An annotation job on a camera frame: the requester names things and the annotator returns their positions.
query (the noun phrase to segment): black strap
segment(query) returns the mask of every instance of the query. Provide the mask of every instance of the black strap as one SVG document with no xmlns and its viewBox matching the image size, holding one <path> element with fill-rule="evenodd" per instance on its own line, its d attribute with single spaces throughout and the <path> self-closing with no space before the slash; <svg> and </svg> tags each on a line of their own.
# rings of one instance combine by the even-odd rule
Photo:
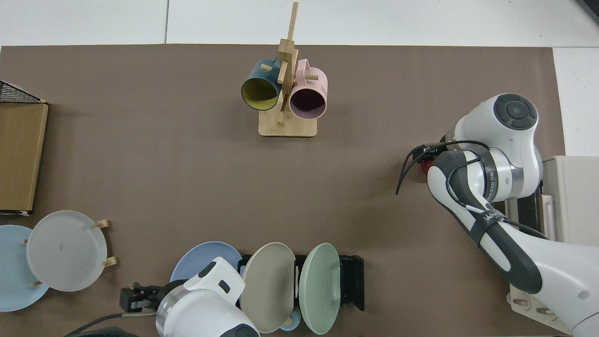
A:
<svg viewBox="0 0 599 337">
<path fill-rule="evenodd" d="M 476 217 L 476 220 L 470 229 L 470 239 L 472 239 L 474 244 L 480 248 L 480 240 L 483 238 L 483 235 L 485 235 L 489 227 L 497 224 L 498 221 L 501 221 L 505 218 L 506 216 L 501 214 L 501 212 L 496 209 L 491 209 L 480 213 Z"/>
</svg>

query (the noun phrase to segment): mug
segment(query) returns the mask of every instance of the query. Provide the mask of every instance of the mug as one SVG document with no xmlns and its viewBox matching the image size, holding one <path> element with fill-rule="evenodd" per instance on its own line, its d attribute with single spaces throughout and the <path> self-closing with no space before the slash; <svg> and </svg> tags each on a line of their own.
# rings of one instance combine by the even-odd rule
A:
<svg viewBox="0 0 599 337">
<path fill-rule="evenodd" d="M 256 110 L 272 109 L 281 93 L 281 85 L 277 83 L 280 70 L 279 58 L 258 61 L 241 86 L 243 101 Z"/>
<path fill-rule="evenodd" d="M 301 119 L 317 119 L 326 111 L 328 81 L 325 73 L 310 67 L 307 59 L 298 61 L 296 82 L 289 96 L 289 108 Z"/>
</svg>

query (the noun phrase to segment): pink mug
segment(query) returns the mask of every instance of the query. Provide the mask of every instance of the pink mug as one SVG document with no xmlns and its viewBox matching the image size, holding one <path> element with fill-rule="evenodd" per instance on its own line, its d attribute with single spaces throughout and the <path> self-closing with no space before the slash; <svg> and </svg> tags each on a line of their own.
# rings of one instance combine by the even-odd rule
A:
<svg viewBox="0 0 599 337">
<path fill-rule="evenodd" d="M 326 111 L 328 81 L 325 73 L 310 67 L 307 59 L 298 61 L 296 82 L 289 96 L 289 108 L 301 119 L 317 119 Z"/>
</svg>

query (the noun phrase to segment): plate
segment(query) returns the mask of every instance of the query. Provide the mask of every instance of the plate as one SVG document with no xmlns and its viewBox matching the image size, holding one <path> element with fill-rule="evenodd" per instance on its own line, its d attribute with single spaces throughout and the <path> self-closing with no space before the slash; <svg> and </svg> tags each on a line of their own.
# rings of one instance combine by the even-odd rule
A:
<svg viewBox="0 0 599 337">
<path fill-rule="evenodd" d="M 277 330 L 294 310 L 294 265 L 295 255 L 280 242 L 263 246 L 247 262 L 241 310 L 258 332 Z"/>
<path fill-rule="evenodd" d="M 77 291 L 94 283 L 106 261 L 106 240 L 95 221 L 73 210 L 40 220 L 27 244 L 29 268 L 42 283 Z"/>
<path fill-rule="evenodd" d="M 321 243 L 308 254 L 299 275 L 299 310 L 317 335 L 333 327 L 341 305 L 339 254 L 330 243 Z"/>
<path fill-rule="evenodd" d="M 0 312 L 15 311 L 32 305 L 48 286 L 30 285 L 38 281 L 27 265 L 27 246 L 31 229 L 17 225 L 0 226 Z"/>
<path fill-rule="evenodd" d="M 185 253 L 173 270 L 171 282 L 194 277 L 219 256 L 237 270 L 237 263 L 241 260 L 237 249 L 225 242 L 208 241 L 200 243 Z"/>
</svg>

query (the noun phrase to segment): blue mug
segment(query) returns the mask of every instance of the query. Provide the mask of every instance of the blue mug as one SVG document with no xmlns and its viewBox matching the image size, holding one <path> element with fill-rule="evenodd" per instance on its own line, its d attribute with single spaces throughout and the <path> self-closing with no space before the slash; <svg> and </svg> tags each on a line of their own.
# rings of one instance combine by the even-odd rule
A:
<svg viewBox="0 0 599 337">
<path fill-rule="evenodd" d="M 279 58 L 258 61 L 241 86 L 243 101 L 256 110 L 272 109 L 281 93 L 281 85 L 277 83 L 280 70 Z"/>
</svg>

